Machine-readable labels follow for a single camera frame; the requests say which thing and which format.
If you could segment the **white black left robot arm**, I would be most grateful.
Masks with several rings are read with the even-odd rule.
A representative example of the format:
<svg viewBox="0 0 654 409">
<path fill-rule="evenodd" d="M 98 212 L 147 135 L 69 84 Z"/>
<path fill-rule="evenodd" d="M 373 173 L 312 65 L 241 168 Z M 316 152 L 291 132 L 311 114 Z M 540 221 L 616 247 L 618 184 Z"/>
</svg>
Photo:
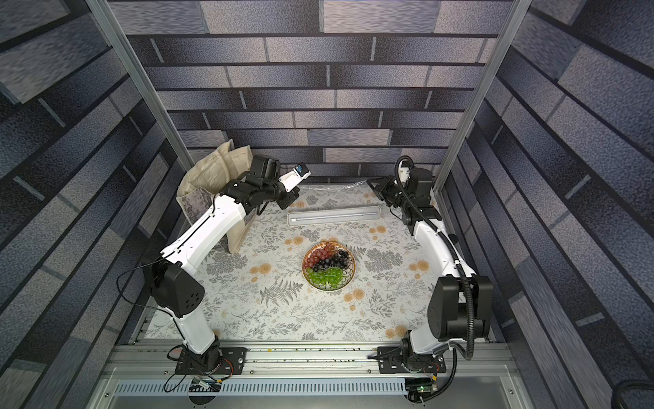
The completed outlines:
<svg viewBox="0 0 654 409">
<path fill-rule="evenodd" d="M 172 318 L 189 351 L 204 355 L 218 345 L 201 308 L 205 289 L 194 278 L 201 263 L 252 211 L 262 211 L 269 203 L 288 208 L 299 197 L 299 184 L 310 176 L 303 163 L 282 175 L 279 160 L 255 156 L 250 169 L 222 187 L 189 230 L 143 266 L 152 297 Z"/>
</svg>

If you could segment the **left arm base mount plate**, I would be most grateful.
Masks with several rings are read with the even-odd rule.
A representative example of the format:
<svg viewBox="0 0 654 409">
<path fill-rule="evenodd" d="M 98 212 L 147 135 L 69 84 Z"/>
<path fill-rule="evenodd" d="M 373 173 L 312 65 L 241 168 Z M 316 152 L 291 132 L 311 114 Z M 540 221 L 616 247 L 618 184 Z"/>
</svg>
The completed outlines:
<svg viewBox="0 0 654 409">
<path fill-rule="evenodd" d="M 248 349 L 211 348 L 205 354 L 195 354 L 182 347 L 176 359 L 175 375 L 240 375 Z"/>
</svg>

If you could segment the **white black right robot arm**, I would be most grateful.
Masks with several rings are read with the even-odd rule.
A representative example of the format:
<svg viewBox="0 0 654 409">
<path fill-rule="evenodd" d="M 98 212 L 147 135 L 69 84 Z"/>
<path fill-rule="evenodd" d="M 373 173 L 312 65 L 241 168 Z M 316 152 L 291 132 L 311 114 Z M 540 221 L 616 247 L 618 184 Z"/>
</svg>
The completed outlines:
<svg viewBox="0 0 654 409">
<path fill-rule="evenodd" d="M 474 342 L 486 337 L 492 315 L 493 284 L 463 259 L 439 211 L 432 205 L 432 176 L 401 156 L 386 178 L 369 179 L 368 186 L 400 219 L 439 274 L 427 306 L 427 322 L 407 333 L 406 357 L 439 354 L 450 349 L 473 359 Z"/>
</svg>

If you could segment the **patterned plate with rim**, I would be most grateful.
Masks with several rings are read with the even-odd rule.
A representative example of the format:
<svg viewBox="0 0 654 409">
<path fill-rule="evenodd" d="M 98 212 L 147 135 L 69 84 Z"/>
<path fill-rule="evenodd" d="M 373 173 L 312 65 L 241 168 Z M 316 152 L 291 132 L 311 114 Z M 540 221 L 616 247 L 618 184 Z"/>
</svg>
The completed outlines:
<svg viewBox="0 0 654 409">
<path fill-rule="evenodd" d="M 312 287 L 320 291 L 338 291 L 354 278 L 355 257 L 336 241 L 322 241 L 306 253 L 301 271 Z"/>
</svg>

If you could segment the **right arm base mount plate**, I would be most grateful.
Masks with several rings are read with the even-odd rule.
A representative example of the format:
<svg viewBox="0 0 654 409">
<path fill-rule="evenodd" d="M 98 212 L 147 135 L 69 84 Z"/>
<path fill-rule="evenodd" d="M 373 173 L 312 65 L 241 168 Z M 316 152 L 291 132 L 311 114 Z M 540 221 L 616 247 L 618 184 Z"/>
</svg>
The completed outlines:
<svg viewBox="0 0 654 409">
<path fill-rule="evenodd" d="M 376 353 L 369 356 L 377 361 L 382 374 L 441 374 L 447 372 L 446 362 L 442 355 L 419 355 L 409 353 L 403 355 L 400 347 L 378 347 Z"/>
</svg>

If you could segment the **cream plastic wrap dispenser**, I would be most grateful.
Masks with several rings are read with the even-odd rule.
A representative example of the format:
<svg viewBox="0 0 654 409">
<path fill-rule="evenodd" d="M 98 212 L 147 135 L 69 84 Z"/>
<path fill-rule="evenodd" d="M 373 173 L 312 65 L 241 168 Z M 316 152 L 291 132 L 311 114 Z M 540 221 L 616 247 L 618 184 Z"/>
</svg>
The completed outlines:
<svg viewBox="0 0 654 409">
<path fill-rule="evenodd" d="M 323 211 L 289 212 L 289 226 L 305 226 L 330 223 L 350 223 L 379 220 L 382 211 L 379 206 L 361 206 Z"/>
</svg>

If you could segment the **clear plastic wrap sheet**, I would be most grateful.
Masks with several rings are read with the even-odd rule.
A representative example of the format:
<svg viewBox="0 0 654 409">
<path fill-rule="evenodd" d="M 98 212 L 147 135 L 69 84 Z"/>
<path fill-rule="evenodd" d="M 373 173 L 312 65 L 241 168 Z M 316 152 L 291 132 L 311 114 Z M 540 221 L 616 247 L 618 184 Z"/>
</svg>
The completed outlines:
<svg viewBox="0 0 654 409">
<path fill-rule="evenodd" d="M 301 187 L 296 210 L 321 211 L 378 206 L 381 201 L 364 181 L 346 184 L 309 184 Z"/>
</svg>

